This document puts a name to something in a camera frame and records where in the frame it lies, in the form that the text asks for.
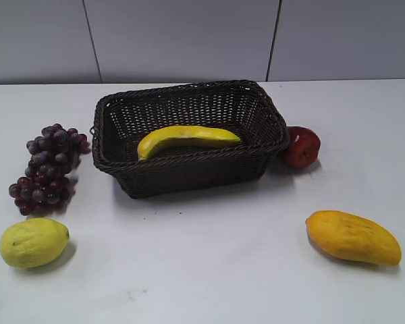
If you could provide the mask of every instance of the gray wall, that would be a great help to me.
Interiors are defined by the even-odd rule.
[[[81,0],[0,0],[0,84],[99,80]]]
[[[0,84],[405,78],[405,0],[278,5],[0,0]]]
[[[269,80],[405,78],[405,0],[283,0]]]

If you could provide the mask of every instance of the mango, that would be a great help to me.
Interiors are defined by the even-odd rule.
[[[306,221],[309,238],[339,259],[396,266],[402,251],[395,237],[374,221],[341,211],[317,211]]]

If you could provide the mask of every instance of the basket rim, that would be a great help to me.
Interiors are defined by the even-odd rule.
[[[140,168],[140,167],[162,167],[163,165],[171,165],[174,162],[182,163],[183,160],[188,162],[192,161],[201,161],[205,159],[224,159],[231,156],[246,154],[269,154],[273,151],[279,151],[281,149],[286,149],[289,143],[289,134],[286,130],[286,127],[282,127],[282,134],[278,141],[275,142],[266,142],[262,144],[254,144],[254,145],[240,145],[230,148],[219,148],[215,150],[209,151],[201,151],[195,153],[187,153],[183,155],[172,155],[167,157],[155,157],[149,160],[142,160],[142,161],[110,161],[105,158],[103,154],[103,127],[101,126],[101,121],[104,118],[104,108],[106,104],[113,99],[120,99],[120,98],[141,98],[148,95],[153,94],[163,94],[174,92],[177,93],[177,90],[180,92],[192,92],[200,88],[201,86],[204,87],[211,87],[215,88],[218,86],[228,86],[236,87],[240,86],[246,87],[247,90],[256,90],[259,95],[262,97],[262,100],[273,110],[273,114],[276,115],[276,118],[280,121],[281,124],[286,125],[283,117],[277,111],[273,101],[269,97],[269,95],[265,92],[263,88],[261,88],[256,82],[250,80],[231,80],[231,81],[214,81],[214,82],[200,82],[200,83],[193,83],[193,84],[181,84],[177,86],[166,86],[161,88],[150,88],[144,90],[129,90],[124,92],[117,92],[114,94],[108,94],[104,96],[96,105],[96,111],[94,114],[94,126],[90,133],[93,135],[93,146],[92,146],[92,154],[94,159],[94,164],[100,170],[105,171],[107,173],[117,173],[117,170],[113,172],[118,167],[121,169],[126,169],[129,171],[130,169]]]

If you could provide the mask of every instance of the bunch of grapes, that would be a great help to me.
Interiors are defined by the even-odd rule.
[[[54,124],[26,146],[32,155],[26,176],[9,187],[15,205],[24,216],[62,209],[70,198],[70,181],[65,175],[78,165],[80,154],[90,152],[87,136],[75,128],[66,131]]]

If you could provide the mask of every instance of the banana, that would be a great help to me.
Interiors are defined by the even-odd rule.
[[[168,126],[154,130],[138,144],[138,159],[146,160],[159,151],[173,146],[233,147],[241,140],[234,133],[221,128],[202,126]]]

